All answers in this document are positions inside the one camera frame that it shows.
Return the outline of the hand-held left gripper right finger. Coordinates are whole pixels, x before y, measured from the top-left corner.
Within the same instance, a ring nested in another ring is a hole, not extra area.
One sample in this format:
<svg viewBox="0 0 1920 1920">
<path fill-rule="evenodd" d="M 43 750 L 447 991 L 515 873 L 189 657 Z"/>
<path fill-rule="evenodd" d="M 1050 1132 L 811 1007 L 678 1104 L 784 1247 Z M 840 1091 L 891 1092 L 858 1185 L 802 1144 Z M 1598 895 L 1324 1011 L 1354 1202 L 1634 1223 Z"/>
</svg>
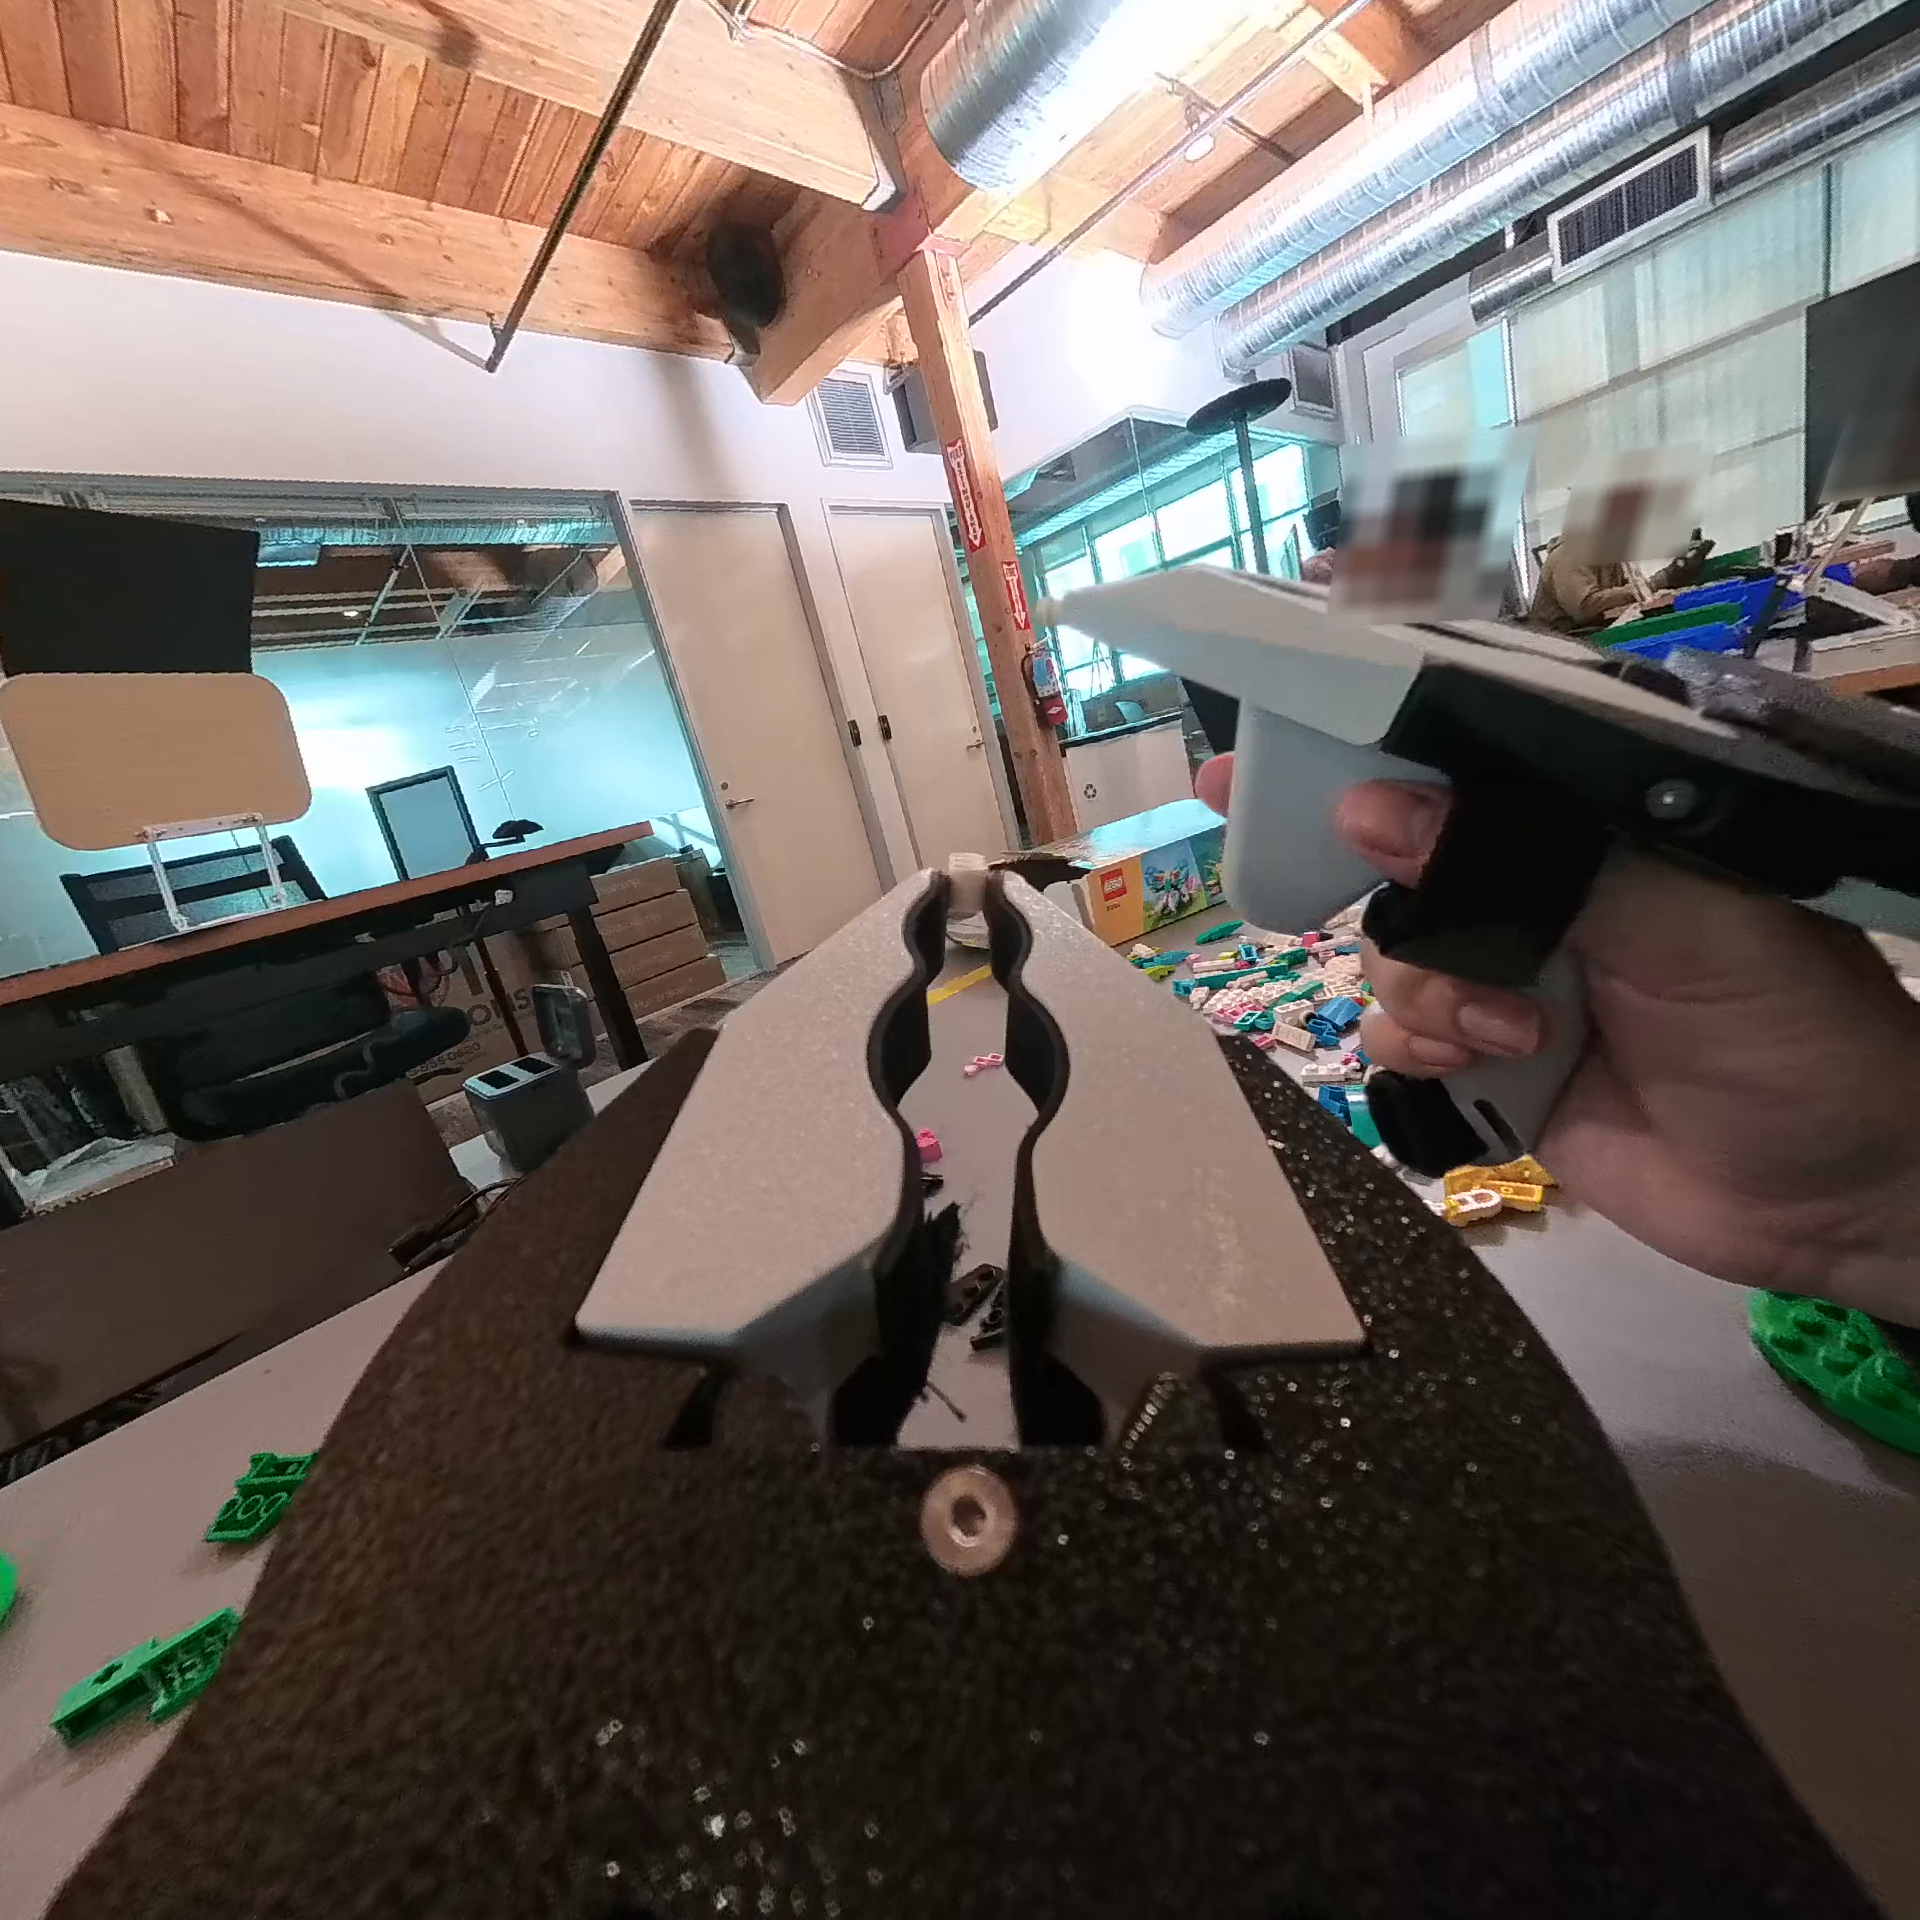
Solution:
<svg viewBox="0 0 1920 1920">
<path fill-rule="evenodd" d="M 1103 1446 L 1164 1378 L 1363 1354 L 1367 1330 L 1228 1055 L 1011 871 L 984 886 L 1014 1155 L 1005 1370 L 1022 1446 Z"/>
</svg>

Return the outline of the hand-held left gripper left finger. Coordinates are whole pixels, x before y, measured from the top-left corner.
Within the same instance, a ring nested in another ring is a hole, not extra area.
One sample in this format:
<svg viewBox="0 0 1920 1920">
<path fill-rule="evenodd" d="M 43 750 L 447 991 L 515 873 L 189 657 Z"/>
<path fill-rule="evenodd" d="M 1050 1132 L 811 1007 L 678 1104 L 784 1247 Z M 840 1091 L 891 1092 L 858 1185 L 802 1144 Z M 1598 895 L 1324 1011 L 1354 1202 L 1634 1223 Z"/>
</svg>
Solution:
<svg viewBox="0 0 1920 1920">
<path fill-rule="evenodd" d="M 586 1344 L 780 1380 L 836 1446 L 898 1441 L 943 1314 L 901 1104 L 951 900 L 946 871 L 901 882 L 724 1023 L 582 1297 Z"/>
</svg>

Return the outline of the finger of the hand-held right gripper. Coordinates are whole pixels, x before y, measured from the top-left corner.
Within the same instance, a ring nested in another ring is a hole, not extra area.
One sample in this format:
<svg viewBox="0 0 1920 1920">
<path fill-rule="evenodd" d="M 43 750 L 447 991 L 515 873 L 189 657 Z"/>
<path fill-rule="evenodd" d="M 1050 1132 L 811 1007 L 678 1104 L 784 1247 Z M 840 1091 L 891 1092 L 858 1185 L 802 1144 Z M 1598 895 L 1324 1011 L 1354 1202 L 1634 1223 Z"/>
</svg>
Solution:
<svg viewBox="0 0 1920 1920">
<path fill-rule="evenodd" d="M 1050 599 L 1050 623 L 1370 750 L 1435 750 L 1450 708 L 1420 694 L 1408 617 L 1333 611 L 1296 583 L 1184 568 Z"/>
</svg>

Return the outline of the pile of colourful toy bricks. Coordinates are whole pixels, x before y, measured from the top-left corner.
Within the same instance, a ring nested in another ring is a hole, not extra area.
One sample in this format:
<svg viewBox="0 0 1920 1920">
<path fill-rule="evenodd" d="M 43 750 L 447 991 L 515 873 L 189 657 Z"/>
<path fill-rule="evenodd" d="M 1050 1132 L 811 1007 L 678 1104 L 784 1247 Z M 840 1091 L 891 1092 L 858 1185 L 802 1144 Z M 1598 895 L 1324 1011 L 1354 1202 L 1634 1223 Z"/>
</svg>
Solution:
<svg viewBox="0 0 1920 1920">
<path fill-rule="evenodd" d="M 1306 934 L 1218 919 L 1189 945 L 1132 943 L 1123 955 L 1218 1038 L 1255 1047 L 1451 1228 L 1490 1234 L 1508 1220 L 1546 1216 L 1557 1202 L 1559 1182 L 1534 1158 L 1428 1177 L 1388 1151 L 1379 1130 L 1384 1108 L 1371 1091 L 1376 1060 L 1359 1040 L 1376 998 L 1359 955 L 1357 903 Z"/>
</svg>

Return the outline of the grey desk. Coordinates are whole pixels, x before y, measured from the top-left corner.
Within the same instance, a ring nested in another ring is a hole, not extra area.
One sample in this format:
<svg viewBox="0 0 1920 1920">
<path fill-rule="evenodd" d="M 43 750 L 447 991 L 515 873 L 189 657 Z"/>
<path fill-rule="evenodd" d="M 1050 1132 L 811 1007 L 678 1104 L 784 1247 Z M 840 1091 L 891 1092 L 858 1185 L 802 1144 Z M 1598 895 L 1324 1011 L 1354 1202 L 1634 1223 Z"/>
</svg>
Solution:
<svg viewBox="0 0 1920 1920">
<path fill-rule="evenodd" d="M 1367 1324 L 952 1464 L 566 1324 L 678 1047 L 399 1319 L 170 1735 L 4 1734 L 4 1916 L 1916 1916 L 1916 1465 L 1677 1283 L 1516 1303 L 1253 1052 Z"/>
</svg>

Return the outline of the blue plastic bin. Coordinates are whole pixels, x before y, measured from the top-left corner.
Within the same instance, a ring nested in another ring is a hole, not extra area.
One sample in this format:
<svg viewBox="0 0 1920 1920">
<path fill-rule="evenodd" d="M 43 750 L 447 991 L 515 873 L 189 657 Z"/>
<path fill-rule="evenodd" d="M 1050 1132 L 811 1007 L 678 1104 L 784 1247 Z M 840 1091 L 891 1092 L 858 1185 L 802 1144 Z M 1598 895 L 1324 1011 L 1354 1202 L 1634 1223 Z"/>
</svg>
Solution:
<svg viewBox="0 0 1920 1920">
<path fill-rule="evenodd" d="M 1650 664 L 1693 649 L 1775 665 L 1792 659 L 1792 670 L 1842 674 L 1856 670 L 1864 649 L 1916 647 L 1916 591 L 1864 592 L 1850 568 L 1818 576 L 1808 592 L 1775 576 L 1709 583 L 1682 592 L 1667 614 L 1614 624 L 1590 646 Z"/>
</svg>

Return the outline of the black floor lamp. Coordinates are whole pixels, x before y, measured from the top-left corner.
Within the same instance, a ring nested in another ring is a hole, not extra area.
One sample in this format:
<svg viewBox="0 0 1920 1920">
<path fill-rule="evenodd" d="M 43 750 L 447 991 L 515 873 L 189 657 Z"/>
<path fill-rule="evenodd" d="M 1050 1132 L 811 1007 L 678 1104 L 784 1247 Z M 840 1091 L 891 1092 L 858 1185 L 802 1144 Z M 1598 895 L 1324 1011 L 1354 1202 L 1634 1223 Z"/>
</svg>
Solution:
<svg viewBox="0 0 1920 1920">
<path fill-rule="evenodd" d="M 1246 513 L 1246 535 L 1253 543 L 1255 571 L 1268 576 L 1268 552 L 1264 540 L 1264 511 L 1258 494 L 1258 457 L 1253 452 L 1253 424 L 1271 417 L 1291 398 L 1291 382 L 1283 375 L 1253 380 L 1197 408 L 1184 424 L 1196 441 L 1232 440 L 1238 496 Z"/>
</svg>

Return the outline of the stack of cardboard boxes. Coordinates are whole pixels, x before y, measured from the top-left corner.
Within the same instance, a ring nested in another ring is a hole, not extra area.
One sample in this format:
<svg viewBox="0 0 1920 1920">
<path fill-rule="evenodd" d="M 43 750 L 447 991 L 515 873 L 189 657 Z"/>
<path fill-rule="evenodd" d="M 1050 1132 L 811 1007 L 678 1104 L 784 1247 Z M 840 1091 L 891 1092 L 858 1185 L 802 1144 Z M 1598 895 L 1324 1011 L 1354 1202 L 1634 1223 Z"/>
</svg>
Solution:
<svg viewBox="0 0 1920 1920">
<path fill-rule="evenodd" d="M 592 924 L 636 1019 L 726 984 L 680 864 L 658 856 L 592 881 Z M 509 1059 L 515 1040 L 538 1043 L 538 985 L 592 995 L 586 951 L 566 915 L 491 934 L 479 945 L 415 963 L 422 1004 L 469 1019 L 477 1059 Z"/>
</svg>

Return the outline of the black office chair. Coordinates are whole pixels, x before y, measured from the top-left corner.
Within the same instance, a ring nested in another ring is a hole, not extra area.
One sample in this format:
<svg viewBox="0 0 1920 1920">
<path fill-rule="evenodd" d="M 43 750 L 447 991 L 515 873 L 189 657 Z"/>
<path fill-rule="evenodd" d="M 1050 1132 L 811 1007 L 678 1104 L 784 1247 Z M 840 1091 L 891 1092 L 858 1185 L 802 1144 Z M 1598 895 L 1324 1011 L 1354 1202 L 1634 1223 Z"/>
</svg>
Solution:
<svg viewBox="0 0 1920 1920">
<path fill-rule="evenodd" d="M 277 835 L 279 882 L 294 906 L 326 899 L 292 838 Z M 268 910 L 270 875 L 259 843 L 167 859 L 176 907 L 187 924 L 242 919 Z M 176 930 L 160 906 L 154 864 L 62 873 L 99 954 L 155 943 Z M 141 1071 L 160 1120 L 141 1123 L 112 1079 L 112 1060 L 68 1063 L 45 1075 L 84 1130 L 82 1139 L 139 1139 L 149 1132 L 207 1144 L 294 1120 L 317 1106 L 384 1089 L 463 1046 L 474 1023 L 429 1007 L 415 991 L 418 963 L 399 967 L 405 993 L 378 974 L 322 984 L 308 993 L 219 1016 L 212 1026 L 117 1052 Z"/>
</svg>

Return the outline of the green toy brick plant model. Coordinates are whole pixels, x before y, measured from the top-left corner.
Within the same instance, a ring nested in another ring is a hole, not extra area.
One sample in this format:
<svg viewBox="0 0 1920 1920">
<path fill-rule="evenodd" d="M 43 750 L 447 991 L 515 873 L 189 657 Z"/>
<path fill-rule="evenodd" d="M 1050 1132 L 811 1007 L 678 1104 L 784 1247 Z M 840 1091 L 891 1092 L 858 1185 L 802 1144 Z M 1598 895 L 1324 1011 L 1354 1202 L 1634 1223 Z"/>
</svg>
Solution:
<svg viewBox="0 0 1920 1920">
<path fill-rule="evenodd" d="M 1846 1425 L 1917 1459 L 1917 1374 L 1896 1337 L 1864 1313 L 1756 1289 L 1746 1330 L 1767 1364 Z"/>
</svg>

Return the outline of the empty wooden book stand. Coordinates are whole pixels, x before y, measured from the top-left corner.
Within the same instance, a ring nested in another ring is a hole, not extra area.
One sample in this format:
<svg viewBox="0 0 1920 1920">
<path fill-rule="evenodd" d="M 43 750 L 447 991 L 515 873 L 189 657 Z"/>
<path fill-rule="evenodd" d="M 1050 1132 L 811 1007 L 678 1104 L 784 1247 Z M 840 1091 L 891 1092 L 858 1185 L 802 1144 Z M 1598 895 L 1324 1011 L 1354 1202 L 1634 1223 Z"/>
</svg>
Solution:
<svg viewBox="0 0 1920 1920">
<path fill-rule="evenodd" d="M 160 910 L 184 935 L 163 847 L 256 838 L 268 906 L 287 907 L 271 827 L 299 822 L 310 784 L 282 690 L 251 673 L 27 674 L 4 679 L 3 726 L 38 827 L 71 850 L 139 847 Z"/>
</svg>

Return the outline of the cluster of small green bricks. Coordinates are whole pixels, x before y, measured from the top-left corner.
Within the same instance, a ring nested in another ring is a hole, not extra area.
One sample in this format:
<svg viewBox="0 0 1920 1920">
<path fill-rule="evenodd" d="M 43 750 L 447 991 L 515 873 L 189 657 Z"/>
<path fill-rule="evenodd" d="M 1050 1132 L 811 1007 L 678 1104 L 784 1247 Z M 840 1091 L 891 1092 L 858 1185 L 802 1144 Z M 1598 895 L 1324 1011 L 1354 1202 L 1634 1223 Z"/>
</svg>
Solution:
<svg viewBox="0 0 1920 1920">
<path fill-rule="evenodd" d="M 253 1452 L 219 1508 L 202 1532 L 202 1546 L 219 1567 L 237 1564 L 274 1536 L 287 1507 L 308 1484 L 319 1452 Z M 118 1650 L 84 1671 L 52 1704 L 45 1727 L 71 1751 L 125 1721 L 165 1723 L 191 1707 L 223 1666 L 244 1610 L 223 1603 L 165 1635 Z"/>
</svg>

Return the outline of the wooden post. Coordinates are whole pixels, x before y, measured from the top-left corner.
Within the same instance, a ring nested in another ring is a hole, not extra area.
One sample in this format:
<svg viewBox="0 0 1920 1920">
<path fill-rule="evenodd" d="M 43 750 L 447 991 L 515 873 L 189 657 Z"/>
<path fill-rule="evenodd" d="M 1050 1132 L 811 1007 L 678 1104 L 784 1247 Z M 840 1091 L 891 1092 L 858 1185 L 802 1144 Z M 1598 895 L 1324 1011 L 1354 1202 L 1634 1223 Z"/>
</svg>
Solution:
<svg viewBox="0 0 1920 1920">
<path fill-rule="evenodd" d="M 1036 639 L 1032 615 L 970 338 L 955 249 L 930 235 L 902 260 L 896 287 L 943 456 L 1027 835 L 1037 847 L 1055 843 L 1076 830 L 1071 794 L 1059 734 L 1043 722 L 1023 678 Z"/>
</svg>

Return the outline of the long silver air duct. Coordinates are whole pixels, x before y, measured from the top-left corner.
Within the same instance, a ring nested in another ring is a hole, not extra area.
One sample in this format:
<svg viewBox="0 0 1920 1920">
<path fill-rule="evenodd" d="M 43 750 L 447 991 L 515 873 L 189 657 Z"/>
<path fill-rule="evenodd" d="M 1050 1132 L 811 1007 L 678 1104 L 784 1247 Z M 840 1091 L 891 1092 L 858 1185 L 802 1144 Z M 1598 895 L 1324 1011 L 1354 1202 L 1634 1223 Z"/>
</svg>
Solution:
<svg viewBox="0 0 1920 1920">
<path fill-rule="evenodd" d="M 1822 78 L 1798 64 L 1768 87 L 1756 68 L 1732 68 L 1727 32 L 1669 35 L 1238 303 L 1221 320 L 1221 366 L 1251 370 L 1391 305 L 1539 212 L 1534 235 L 1475 267 L 1471 315 L 1490 320 L 1709 203 L 1884 128 L 1916 107 L 1916 16 L 1901 23 L 1896 40 Z"/>
<path fill-rule="evenodd" d="M 1350 233 L 1371 231 L 1431 185 L 1463 183 L 1476 156 L 1520 132 L 1598 130 L 1610 161 L 1688 128 L 1893 14 L 1894 4 L 1520 2 L 1480 23 L 1350 124 L 1140 279 L 1148 324 L 1182 338 L 1218 324 L 1244 370 L 1317 328 L 1306 284 Z"/>
</svg>

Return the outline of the wide silver air duct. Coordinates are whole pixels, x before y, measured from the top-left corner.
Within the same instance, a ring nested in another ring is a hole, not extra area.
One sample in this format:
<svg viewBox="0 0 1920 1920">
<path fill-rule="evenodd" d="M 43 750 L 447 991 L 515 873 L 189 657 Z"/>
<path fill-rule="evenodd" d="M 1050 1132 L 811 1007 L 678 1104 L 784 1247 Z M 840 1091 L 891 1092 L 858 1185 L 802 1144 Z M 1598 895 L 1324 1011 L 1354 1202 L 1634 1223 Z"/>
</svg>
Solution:
<svg viewBox="0 0 1920 1920">
<path fill-rule="evenodd" d="M 1039 180 L 1203 25 L 1173 2 L 989 2 L 919 78 L 932 148 L 974 191 Z"/>
</svg>

